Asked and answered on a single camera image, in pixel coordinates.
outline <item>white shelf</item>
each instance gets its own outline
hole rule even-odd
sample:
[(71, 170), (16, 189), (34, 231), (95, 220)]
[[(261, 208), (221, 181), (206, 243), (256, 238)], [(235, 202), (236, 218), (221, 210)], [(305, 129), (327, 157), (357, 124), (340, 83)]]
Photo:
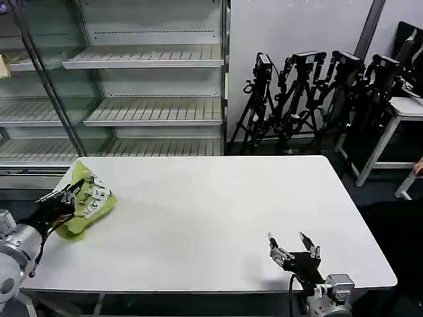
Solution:
[(63, 62), (66, 69), (216, 68), (222, 65), (219, 44), (91, 46)]
[[(104, 139), (84, 139), (92, 156)], [(0, 166), (70, 166), (78, 158), (69, 139), (10, 139), (0, 146)]]
[(103, 127), (221, 125), (221, 100), (106, 98), (84, 124)]
[(107, 157), (211, 157), (221, 155), (220, 139), (116, 139)]
[[(62, 68), (62, 61), (70, 57), (69, 50), (57, 48), (41, 50), (40, 54), (46, 69), (49, 70)], [(34, 64), (32, 64), (32, 60), (27, 51), (10, 51), (6, 52), (5, 56), (9, 61), (11, 61), (8, 63), (8, 67), (11, 72), (35, 71)]]
[[(64, 98), (67, 115), (77, 124), (87, 114), (92, 98)], [(49, 98), (0, 98), (0, 127), (61, 127)]]

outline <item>cable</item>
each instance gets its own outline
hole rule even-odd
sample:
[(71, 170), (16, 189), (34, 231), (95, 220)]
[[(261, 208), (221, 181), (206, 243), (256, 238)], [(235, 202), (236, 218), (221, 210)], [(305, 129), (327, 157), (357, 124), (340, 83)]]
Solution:
[(272, 63), (272, 66), (273, 66), (273, 68), (275, 69), (275, 71), (276, 71), (276, 75), (277, 76), (279, 76), (279, 71), (278, 71), (278, 69), (276, 68), (276, 65), (275, 65), (275, 63), (270, 59), (270, 56), (269, 55), (267, 55), (267, 57), (269, 57), (269, 60), (270, 60), (270, 63)]
[(46, 234), (45, 237), (43, 237), (42, 242), (41, 242), (41, 247), (40, 247), (40, 253), (38, 254), (37, 258), (35, 259), (35, 266), (38, 266), (38, 264), (40, 264), (40, 262), (41, 262), (41, 258), (42, 258), (43, 253), (44, 253), (44, 246), (46, 245), (46, 242), (47, 242), (48, 237), (54, 231), (56, 231), (58, 228), (60, 228), (62, 225), (64, 225), (67, 221), (71, 220), (72, 218), (74, 218), (74, 215), (71, 215), (70, 217), (66, 218), (62, 222), (58, 223), (49, 232), (47, 232), (47, 234)]
[(289, 280), (289, 317), (293, 317), (293, 280), (296, 278), (295, 274), (291, 275)]

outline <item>white table frame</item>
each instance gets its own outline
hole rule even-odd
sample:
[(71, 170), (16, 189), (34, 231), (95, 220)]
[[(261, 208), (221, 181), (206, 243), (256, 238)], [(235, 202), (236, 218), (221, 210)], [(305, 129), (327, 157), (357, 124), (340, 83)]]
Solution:
[[(354, 175), (356, 176), (356, 186), (362, 187), (364, 182), (370, 175), (370, 172), (373, 169), (386, 169), (386, 168), (412, 168), (413, 162), (380, 162), (379, 157), (381, 156), (383, 150), (387, 146), (388, 142), (391, 140), (394, 132), (397, 130), (398, 125), (402, 121), (414, 121), (414, 122), (423, 122), (423, 116), (406, 116), (404, 114), (400, 114), (399, 111), (393, 105), (393, 109), (395, 111), (395, 115), (388, 123), (383, 135), (381, 136), (379, 142), (377, 143), (375, 149), (373, 150), (372, 154), (370, 155), (369, 159), (367, 160), (364, 168), (359, 171), (354, 164), (352, 164), (352, 170)], [(342, 148), (346, 135), (341, 135), (338, 140), (338, 143), (335, 147), (335, 152), (341, 153), (342, 156), (347, 159), (348, 154)]]
[(395, 192), (396, 198), (404, 198), (406, 200), (412, 200), (410, 195), (407, 193), (408, 189), (413, 185), (415, 180), (422, 178), (421, 176), (414, 175), (414, 172), (412, 171), (410, 175), (404, 180), (404, 182), (399, 186), (397, 191)]

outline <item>tripod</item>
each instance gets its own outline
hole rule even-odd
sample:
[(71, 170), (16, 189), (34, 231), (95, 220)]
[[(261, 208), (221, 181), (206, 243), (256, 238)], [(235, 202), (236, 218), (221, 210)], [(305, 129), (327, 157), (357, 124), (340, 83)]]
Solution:
[[(293, 135), (300, 134), (304, 124), (310, 127), (315, 135), (319, 133), (315, 117), (315, 110), (318, 109), (319, 103), (315, 102), (315, 95), (317, 91), (316, 84), (320, 81), (319, 77), (325, 58), (325, 52), (306, 52), (294, 54), (290, 59), (286, 60), (286, 66), (280, 74), (280, 82), (278, 83), (281, 91), (279, 95), (275, 97), (278, 101), (278, 106), (275, 108), (274, 118), (271, 118), (274, 122), (274, 130), (276, 134), (279, 135), (276, 144), (277, 155), (281, 153), (281, 150), (286, 151), (286, 149), (289, 148), (287, 145), (288, 140), (291, 139)], [(317, 63), (317, 66), (313, 77), (313, 86), (310, 87), (309, 77), (310, 73), (313, 71), (314, 63)], [(297, 70), (297, 78), (294, 80), (288, 92), (286, 92), (286, 79), (293, 65), (295, 65), (295, 69)], [(299, 102), (304, 92), (307, 95), (306, 110), (298, 115)], [(284, 106), (292, 94), (293, 96), (289, 108), (287, 112), (282, 115)]]
[(327, 80), (331, 80), (334, 68), (336, 75), (334, 82), (328, 87), (321, 100), (324, 99), (334, 89), (334, 95), (330, 102), (327, 118), (321, 128), (318, 137), (315, 137), (309, 146), (315, 142), (320, 144), (323, 137), (326, 137), (330, 130), (340, 130), (342, 132), (350, 125), (350, 114), (353, 110), (352, 101), (357, 92), (361, 90), (365, 65), (362, 59), (346, 52), (333, 51)]
[(374, 55), (373, 61), (365, 72), (362, 91), (358, 99), (364, 101), (366, 107), (358, 107), (352, 129), (356, 133), (378, 134), (387, 122), (386, 114), (389, 109), (391, 93), (402, 87), (401, 78), (398, 76), (401, 65), (390, 57)]
[[(247, 81), (248, 85), (244, 88), (244, 93), (250, 94), (250, 98), (245, 106), (240, 120), (237, 122), (237, 127), (228, 145), (228, 153), (230, 153), (233, 142), (235, 141), (240, 129), (245, 131), (240, 154), (244, 155), (249, 137), (251, 138), (250, 143), (252, 151), (257, 148), (258, 144), (256, 140), (258, 133), (264, 125), (267, 109), (266, 104), (269, 103), (272, 112), (275, 110), (269, 89), (270, 81), (272, 80), (272, 68), (273, 63), (270, 61), (270, 58), (263, 53), (258, 53), (256, 65), (252, 71), (254, 75), (254, 82), (252, 83), (251, 81)], [(245, 126), (244, 121), (248, 112), (250, 112), (250, 116), (247, 126)]]

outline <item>white desk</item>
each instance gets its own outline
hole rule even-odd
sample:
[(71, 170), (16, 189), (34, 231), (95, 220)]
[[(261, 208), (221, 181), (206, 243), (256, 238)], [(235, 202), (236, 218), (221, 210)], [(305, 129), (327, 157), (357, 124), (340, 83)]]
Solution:
[(321, 245), (324, 277), (348, 273), (361, 289), (397, 283), (325, 157), (80, 161), (111, 186), (116, 208), (83, 241), (53, 234), (26, 289), (286, 291), (291, 274), (270, 259), (267, 234), (294, 252), (304, 250), (299, 231)]
[[(421, 98), (410, 98), (394, 97), (391, 100), (391, 106), (394, 109), (394, 116), (385, 128), (383, 135), (377, 143), (375, 149), (367, 160), (363, 170), (359, 171), (354, 164), (352, 170), (357, 177), (356, 185), (358, 187), (363, 186), (364, 182), (370, 175), (371, 170), (374, 168), (411, 168), (413, 162), (380, 162), (379, 157), (383, 150), (391, 140), (395, 130), (402, 121), (423, 121), (423, 100)], [(347, 158), (347, 154), (342, 149), (345, 135), (343, 135), (338, 144), (336, 145), (336, 152), (341, 152), (344, 158)]]

